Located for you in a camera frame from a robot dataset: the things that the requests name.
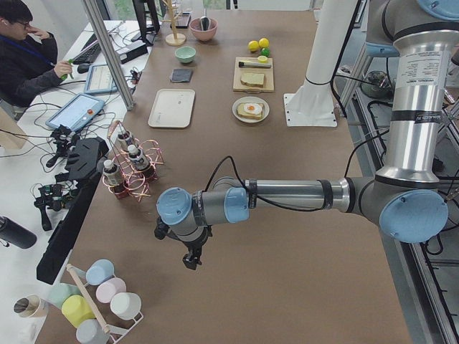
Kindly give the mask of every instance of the lime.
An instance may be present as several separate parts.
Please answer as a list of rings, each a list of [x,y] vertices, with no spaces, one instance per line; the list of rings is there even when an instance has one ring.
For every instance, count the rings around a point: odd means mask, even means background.
[[[258,41],[258,45],[260,45],[260,48],[268,48],[270,46],[270,41],[268,41],[268,38],[261,38]]]
[[[263,48],[263,49],[261,49],[261,52],[260,52],[260,53],[261,53],[261,55],[263,55],[263,56],[269,57],[271,51],[270,51],[268,48]]]
[[[257,41],[250,41],[247,45],[247,48],[249,48],[251,52],[256,52],[257,50],[259,50],[260,46],[258,45]]]

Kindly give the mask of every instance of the sandwich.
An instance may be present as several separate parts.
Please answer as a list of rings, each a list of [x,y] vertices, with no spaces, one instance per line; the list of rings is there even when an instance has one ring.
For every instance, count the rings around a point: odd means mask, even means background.
[[[241,83],[246,86],[263,87],[265,75],[263,73],[242,73]]]
[[[250,120],[263,119],[264,104],[257,102],[241,102],[237,106],[237,115]]]

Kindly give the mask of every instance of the lanyard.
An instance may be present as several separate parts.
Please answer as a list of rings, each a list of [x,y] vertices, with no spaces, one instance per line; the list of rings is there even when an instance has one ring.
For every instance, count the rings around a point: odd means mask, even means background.
[[[39,59],[41,59],[42,61],[45,61],[48,65],[50,65],[52,67],[54,67],[54,65],[55,65],[54,63],[49,61],[45,56],[40,54],[35,48],[33,48],[32,45],[30,45],[30,43],[26,42],[25,40],[24,40],[24,43],[27,46],[29,46],[30,49],[26,48],[26,47],[23,47],[22,45],[17,44],[15,41],[11,41],[9,38],[6,38],[6,37],[1,36],[1,35],[0,35],[0,40],[6,42],[6,43],[8,43],[8,44],[10,44],[10,45],[12,45],[12,46],[14,46],[16,48],[19,48],[20,50],[24,50],[25,52],[28,52],[29,54],[32,54],[32,55],[38,57]]]

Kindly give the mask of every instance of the bottle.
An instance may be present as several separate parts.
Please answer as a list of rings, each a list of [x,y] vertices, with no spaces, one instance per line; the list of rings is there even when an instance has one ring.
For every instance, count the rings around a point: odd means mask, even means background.
[[[125,152],[128,151],[128,147],[130,145],[134,145],[135,147],[137,147],[137,142],[134,138],[134,135],[127,130],[118,134],[118,142],[120,143],[121,149]]]
[[[118,165],[111,160],[103,162],[103,175],[106,178],[107,184],[119,199],[128,195],[128,190],[124,185],[124,177]]]
[[[150,164],[150,160],[145,156],[142,148],[130,145],[128,146],[128,152],[128,157],[133,167],[140,171],[147,181],[153,179],[156,175],[155,168]]]
[[[0,216],[0,239],[22,249],[32,247],[37,236],[7,217]]]

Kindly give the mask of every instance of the mouse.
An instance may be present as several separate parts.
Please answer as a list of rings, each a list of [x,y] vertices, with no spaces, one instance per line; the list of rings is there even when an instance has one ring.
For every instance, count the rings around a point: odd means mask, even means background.
[[[82,63],[78,65],[77,72],[80,74],[86,73],[89,70],[90,63]]]

